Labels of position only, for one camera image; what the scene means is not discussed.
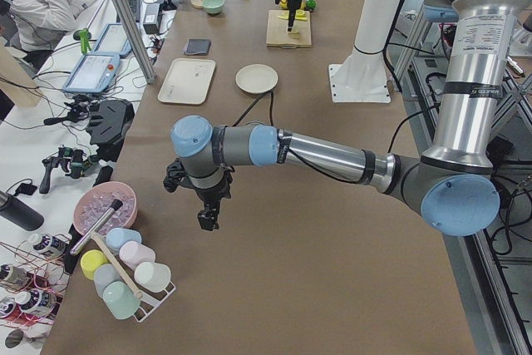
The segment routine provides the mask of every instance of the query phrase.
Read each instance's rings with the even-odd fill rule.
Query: green bowl
[[[203,9],[211,15],[218,14],[224,9],[225,0],[203,0]]]

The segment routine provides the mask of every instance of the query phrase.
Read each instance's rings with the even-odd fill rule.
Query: pink bowl
[[[113,219],[109,219],[106,224],[98,229],[100,234],[107,234],[107,232],[113,228],[130,228],[136,219],[136,214],[138,211],[136,196],[133,189],[121,182],[106,182],[98,186],[93,187],[87,191],[83,197],[77,202],[76,208],[74,209],[74,228],[80,233],[85,234],[87,230],[94,224],[88,223],[85,219],[86,207],[94,206],[95,199],[100,195],[103,197],[118,198],[123,200],[124,198],[132,198],[132,207],[126,213],[126,218],[123,219],[120,223]]]

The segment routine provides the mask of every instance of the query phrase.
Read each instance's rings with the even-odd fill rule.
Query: yellow cup
[[[93,280],[96,270],[108,263],[109,260],[99,249],[92,249],[81,257],[81,271],[87,279]]]

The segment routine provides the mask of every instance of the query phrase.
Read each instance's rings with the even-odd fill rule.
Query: black box
[[[146,32],[148,35],[159,33],[160,21],[162,18],[163,12],[160,3],[151,3],[146,5],[144,20],[142,22],[144,32]]]

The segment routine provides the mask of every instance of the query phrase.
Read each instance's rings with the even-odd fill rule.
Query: keyboard
[[[127,0],[130,5],[135,22],[140,22],[140,11],[142,10],[142,0]],[[116,22],[120,22],[120,17],[116,16]]]

